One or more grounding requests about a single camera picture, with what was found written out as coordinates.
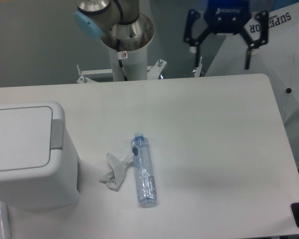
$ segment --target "plastic water bottle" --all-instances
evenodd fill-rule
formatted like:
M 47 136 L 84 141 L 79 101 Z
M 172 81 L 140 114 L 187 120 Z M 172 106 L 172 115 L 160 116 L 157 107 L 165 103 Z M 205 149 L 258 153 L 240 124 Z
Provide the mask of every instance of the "plastic water bottle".
M 153 166 L 150 159 L 149 139 L 138 132 L 131 141 L 136 191 L 140 203 L 154 203 L 157 199 Z

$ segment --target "white plastic container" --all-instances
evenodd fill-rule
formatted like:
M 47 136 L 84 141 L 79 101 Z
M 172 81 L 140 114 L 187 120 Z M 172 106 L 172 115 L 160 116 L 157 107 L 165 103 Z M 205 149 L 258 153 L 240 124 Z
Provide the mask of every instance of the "white plastic container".
M 75 204 L 80 159 L 57 102 L 0 106 L 0 200 L 19 209 Z

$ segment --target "gray wall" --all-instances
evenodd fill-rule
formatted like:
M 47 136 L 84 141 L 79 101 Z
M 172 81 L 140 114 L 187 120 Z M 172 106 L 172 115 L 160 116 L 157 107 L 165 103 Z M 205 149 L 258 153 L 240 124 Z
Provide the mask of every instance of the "gray wall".
M 155 27 L 149 64 L 166 60 L 168 78 L 190 77 L 194 55 L 182 42 L 187 11 L 201 0 L 141 0 L 141 12 Z M 72 13 L 74 0 L 0 1 L 0 87 L 70 84 L 81 70 L 109 69 L 107 50 L 86 36 Z M 204 23 L 198 24 L 202 31 Z M 202 46 L 204 69 L 217 53 L 223 37 L 211 35 Z

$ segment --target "white umbrella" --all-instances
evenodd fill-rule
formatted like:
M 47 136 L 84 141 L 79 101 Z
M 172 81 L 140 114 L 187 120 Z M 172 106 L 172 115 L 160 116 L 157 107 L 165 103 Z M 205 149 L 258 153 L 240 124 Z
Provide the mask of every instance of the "white umbrella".
M 258 38 L 257 22 L 250 20 L 245 28 Z M 266 74 L 287 122 L 299 110 L 299 3 L 271 12 L 269 28 L 269 43 L 254 52 L 249 70 L 244 70 L 245 42 L 235 35 L 225 39 L 206 76 Z M 299 123 L 286 131 L 299 167 Z

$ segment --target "white table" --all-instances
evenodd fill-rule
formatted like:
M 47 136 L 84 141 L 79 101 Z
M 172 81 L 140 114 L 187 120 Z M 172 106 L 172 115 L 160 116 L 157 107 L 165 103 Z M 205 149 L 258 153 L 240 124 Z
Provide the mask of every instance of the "white table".
M 299 234 L 299 175 L 264 75 L 0 88 L 0 104 L 58 101 L 82 163 L 78 205 L 10 208 L 14 239 L 238 239 Z M 157 205 L 98 178 L 149 138 Z

